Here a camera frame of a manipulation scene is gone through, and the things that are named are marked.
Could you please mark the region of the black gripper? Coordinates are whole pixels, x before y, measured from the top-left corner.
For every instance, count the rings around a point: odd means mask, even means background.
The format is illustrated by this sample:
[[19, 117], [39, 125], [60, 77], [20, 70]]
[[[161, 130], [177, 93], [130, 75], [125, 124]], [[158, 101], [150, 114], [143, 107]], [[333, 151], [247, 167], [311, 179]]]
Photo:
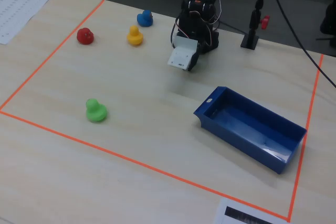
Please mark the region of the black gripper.
[[190, 60], [190, 64], [189, 64], [189, 66], [187, 68], [187, 71], [191, 71], [193, 69], [193, 67], [197, 64], [199, 56], [200, 56], [200, 53], [198, 51], [196, 51], [192, 55], [191, 60]]

